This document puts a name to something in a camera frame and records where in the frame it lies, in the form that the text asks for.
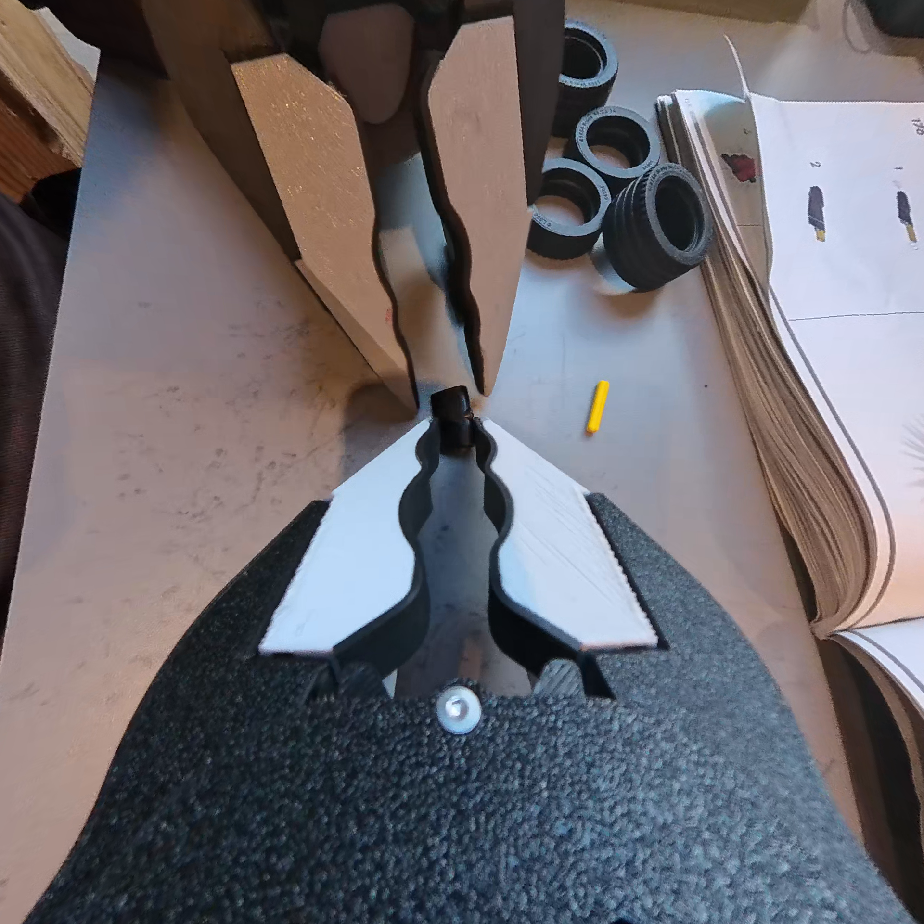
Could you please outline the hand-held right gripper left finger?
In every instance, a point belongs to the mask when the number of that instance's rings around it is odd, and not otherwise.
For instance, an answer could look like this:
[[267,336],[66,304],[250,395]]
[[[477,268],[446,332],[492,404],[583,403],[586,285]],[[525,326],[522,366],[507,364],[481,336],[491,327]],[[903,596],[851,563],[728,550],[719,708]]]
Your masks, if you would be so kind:
[[334,489],[260,641],[392,675],[420,647],[430,603],[419,535],[433,509],[433,421]]

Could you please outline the black power adapter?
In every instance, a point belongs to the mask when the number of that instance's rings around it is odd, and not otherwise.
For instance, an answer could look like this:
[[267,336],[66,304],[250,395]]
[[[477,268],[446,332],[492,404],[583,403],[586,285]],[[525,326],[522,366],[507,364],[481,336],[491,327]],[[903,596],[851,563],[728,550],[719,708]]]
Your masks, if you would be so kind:
[[897,38],[923,38],[923,1],[865,1],[879,31]]

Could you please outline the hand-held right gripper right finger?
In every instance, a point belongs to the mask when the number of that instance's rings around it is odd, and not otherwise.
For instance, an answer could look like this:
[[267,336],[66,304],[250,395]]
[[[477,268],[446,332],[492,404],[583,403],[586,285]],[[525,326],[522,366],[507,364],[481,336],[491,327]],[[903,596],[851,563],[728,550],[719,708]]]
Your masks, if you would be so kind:
[[658,647],[589,490],[496,422],[473,423],[484,511],[497,532],[489,625],[498,647],[519,664]]

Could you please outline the wooden plank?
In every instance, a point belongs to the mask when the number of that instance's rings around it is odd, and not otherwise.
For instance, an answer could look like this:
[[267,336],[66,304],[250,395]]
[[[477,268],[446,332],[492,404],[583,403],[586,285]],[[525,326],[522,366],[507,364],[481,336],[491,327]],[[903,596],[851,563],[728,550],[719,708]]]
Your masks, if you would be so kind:
[[1,191],[20,202],[33,186],[83,163],[94,80],[47,20],[1,3]]

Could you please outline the grey desk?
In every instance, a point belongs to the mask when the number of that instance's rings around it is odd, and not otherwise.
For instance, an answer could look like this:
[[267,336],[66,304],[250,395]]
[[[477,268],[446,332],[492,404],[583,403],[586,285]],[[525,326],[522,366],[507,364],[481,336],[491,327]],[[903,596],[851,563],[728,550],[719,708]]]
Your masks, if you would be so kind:
[[[488,416],[606,493],[734,617],[861,837],[701,276],[617,295],[609,271],[526,265]],[[2,922],[58,872],[194,617],[410,423],[172,86],[101,58],[2,654]]]

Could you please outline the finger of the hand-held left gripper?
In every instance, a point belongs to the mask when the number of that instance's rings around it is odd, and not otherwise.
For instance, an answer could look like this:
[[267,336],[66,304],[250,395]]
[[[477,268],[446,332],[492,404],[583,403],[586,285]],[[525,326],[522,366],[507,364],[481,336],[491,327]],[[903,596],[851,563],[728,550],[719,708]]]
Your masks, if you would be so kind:
[[297,268],[383,384],[416,410],[415,376],[381,265],[352,108],[285,53],[233,63],[231,70],[294,235]]
[[463,23],[433,52],[420,91],[422,158],[448,248],[447,294],[472,376],[491,395],[527,236],[514,17]]

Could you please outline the small black curved piece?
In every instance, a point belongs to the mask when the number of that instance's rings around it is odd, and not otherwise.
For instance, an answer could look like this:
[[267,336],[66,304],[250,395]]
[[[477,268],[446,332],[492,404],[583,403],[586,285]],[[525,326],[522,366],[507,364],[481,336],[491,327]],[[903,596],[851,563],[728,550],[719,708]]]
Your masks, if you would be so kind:
[[457,385],[431,394],[432,417],[438,423],[442,456],[460,456],[475,445],[475,415],[468,388]]

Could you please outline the building instruction booklet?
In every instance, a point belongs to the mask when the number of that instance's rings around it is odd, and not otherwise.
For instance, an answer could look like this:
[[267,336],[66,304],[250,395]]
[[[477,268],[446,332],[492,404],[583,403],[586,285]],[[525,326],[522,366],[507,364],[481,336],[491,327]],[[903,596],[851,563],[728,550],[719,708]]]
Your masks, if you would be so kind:
[[702,274],[815,636],[872,682],[922,831],[922,91],[676,89],[655,112],[715,223]]

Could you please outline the person's brown clothing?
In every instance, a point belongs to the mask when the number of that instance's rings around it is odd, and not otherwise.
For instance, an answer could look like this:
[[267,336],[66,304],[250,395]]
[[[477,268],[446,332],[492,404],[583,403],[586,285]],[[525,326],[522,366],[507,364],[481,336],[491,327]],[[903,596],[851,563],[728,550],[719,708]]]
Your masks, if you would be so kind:
[[1,196],[1,632],[5,633],[66,245]]

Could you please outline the person's left hand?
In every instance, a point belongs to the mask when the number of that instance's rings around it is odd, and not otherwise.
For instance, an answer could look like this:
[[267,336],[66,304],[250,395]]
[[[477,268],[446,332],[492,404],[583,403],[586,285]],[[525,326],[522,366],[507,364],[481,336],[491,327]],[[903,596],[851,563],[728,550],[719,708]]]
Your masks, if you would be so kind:
[[330,14],[319,56],[327,79],[364,123],[380,125],[399,109],[410,75],[414,21],[396,3]]

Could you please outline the black rubber tyre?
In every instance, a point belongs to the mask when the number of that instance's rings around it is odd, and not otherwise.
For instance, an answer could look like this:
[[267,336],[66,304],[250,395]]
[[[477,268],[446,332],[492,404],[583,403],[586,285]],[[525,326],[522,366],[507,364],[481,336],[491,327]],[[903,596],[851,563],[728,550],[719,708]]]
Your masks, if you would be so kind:
[[585,114],[604,106],[617,73],[616,49],[607,36],[589,23],[568,18],[552,136],[569,136]]
[[617,193],[603,221],[606,255],[639,292],[653,291],[698,267],[714,237],[710,205],[684,167],[663,164]]
[[572,260],[590,253],[603,232],[604,218],[613,202],[601,176],[575,159],[549,159],[543,166],[539,197],[568,200],[580,209],[584,221],[580,225],[563,223],[534,205],[527,248],[554,260]]
[[[628,160],[617,167],[597,156],[593,147],[613,148]],[[606,105],[586,113],[567,140],[564,156],[596,171],[612,194],[644,176],[660,162],[661,142],[653,125],[633,110]]]

